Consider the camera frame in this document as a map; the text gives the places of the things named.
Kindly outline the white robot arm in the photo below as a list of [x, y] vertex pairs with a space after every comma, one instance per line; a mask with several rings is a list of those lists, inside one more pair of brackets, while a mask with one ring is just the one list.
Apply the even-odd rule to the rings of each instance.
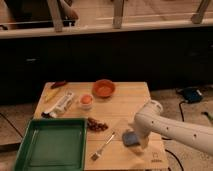
[[142, 149], [148, 146], [149, 135], [154, 132], [213, 156], [213, 127], [168, 119], [162, 112], [158, 101], [149, 100], [134, 114], [130, 126]]

